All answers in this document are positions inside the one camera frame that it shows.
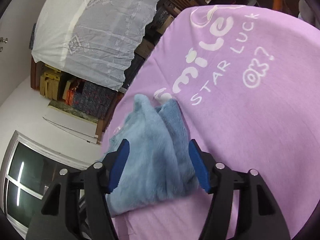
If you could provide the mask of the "dark patterned fabric storage box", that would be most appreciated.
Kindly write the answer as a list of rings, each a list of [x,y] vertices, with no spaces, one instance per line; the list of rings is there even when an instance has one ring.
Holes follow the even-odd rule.
[[[117,92],[89,81],[80,81],[72,99],[73,108],[104,119]]]

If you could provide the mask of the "purple printed bed sheet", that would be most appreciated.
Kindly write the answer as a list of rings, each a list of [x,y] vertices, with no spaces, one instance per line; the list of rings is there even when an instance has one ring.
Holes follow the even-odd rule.
[[[191,138],[231,169],[256,169],[295,237],[319,202],[319,30],[259,7],[183,10],[120,101],[102,149],[133,109],[178,101]]]

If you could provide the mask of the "white lace cloth cover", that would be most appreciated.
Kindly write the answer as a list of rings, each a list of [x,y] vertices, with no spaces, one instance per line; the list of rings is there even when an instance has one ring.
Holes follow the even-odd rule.
[[[118,90],[158,1],[46,0],[35,27],[32,57]]]

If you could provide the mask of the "dark window with white frame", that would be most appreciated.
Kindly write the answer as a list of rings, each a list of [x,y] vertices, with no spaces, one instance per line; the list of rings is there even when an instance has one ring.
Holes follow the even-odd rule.
[[[1,165],[1,210],[25,238],[34,213],[61,169],[84,170],[88,164],[51,150],[15,131]]]

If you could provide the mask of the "blue fleece garment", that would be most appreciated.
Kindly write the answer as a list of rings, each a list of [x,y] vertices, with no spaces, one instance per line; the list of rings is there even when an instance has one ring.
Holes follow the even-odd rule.
[[[133,111],[109,140],[108,152],[123,139],[130,153],[118,186],[106,196],[112,217],[186,197],[198,188],[188,153],[189,134],[176,100],[153,107],[147,96],[135,95]]]

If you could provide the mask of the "brown wooden cabinet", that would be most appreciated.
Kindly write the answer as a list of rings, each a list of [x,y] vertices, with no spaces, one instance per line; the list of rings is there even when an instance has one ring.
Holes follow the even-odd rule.
[[[107,111],[105,117],[103,119],[99,119],[98,124],[97,124],[97,128],[96,128],[96,132],[95,132],[95,135],[98,136],[98,139],[97,139],[98,145],[101,144],[102,139],[103,139],[103,134],[106,131],[106,129],[108,128],[108,126],[112,120],[114,110],[116,109],[117,104],[120,102],[120,100],[123,98],[123,96],[124,96],[124,93],[118,92],[116,94],[116,97],[112,101],[110,107],[108,108],[108,111]]]

